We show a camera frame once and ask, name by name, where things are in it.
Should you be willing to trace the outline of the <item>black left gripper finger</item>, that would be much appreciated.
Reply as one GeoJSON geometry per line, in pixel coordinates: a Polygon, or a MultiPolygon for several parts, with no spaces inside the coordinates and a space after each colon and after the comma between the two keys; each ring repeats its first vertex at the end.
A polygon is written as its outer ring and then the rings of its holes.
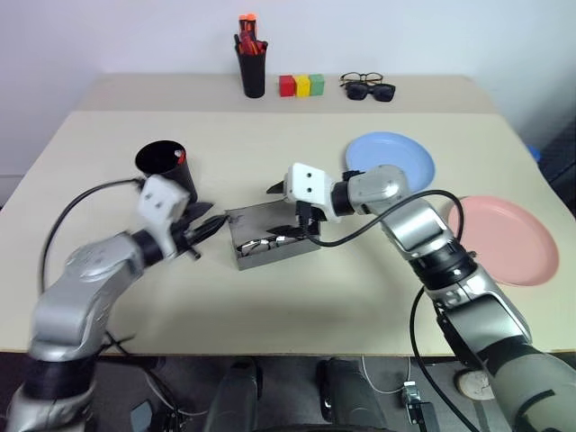
{"type": "Polygon", "coordinates": [[[189,202],[184,211],[184,217],[188,220],[196,220],[202,217],[212,208],[211,202],[189,202]]]}
{"type": "Polygon", "coordinates": [[[194,229],[194,241],[203,242],[216,234],[227,222],[228,218],[229,216],[227,214],[220,214],[211,216],[205,220],[200,226],[194,229]]]}

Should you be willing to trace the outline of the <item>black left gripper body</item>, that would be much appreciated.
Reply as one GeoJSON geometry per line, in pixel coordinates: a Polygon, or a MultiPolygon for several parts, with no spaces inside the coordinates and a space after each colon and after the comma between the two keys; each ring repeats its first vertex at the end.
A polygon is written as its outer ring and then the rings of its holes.
{"type": "Polygon", "coordinates": [[[191,241],[191,226],[194,220],[193,216],[185,216],[172,224],[172,240],[177,253],[197,253],[191,241]]]}

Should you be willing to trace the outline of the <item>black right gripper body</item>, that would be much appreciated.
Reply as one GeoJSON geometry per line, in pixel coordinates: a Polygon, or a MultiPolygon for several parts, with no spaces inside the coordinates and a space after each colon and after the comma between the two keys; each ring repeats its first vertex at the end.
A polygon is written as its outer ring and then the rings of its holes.
{"type": "Polygon", "coordinates": [[[320,224],[327,220],[322,210],[303,201],[296,202],[296,217],[299,226],[297,229],[298,236],[304,236],[308,232],[317,237],[320,234],[320,224]]]}

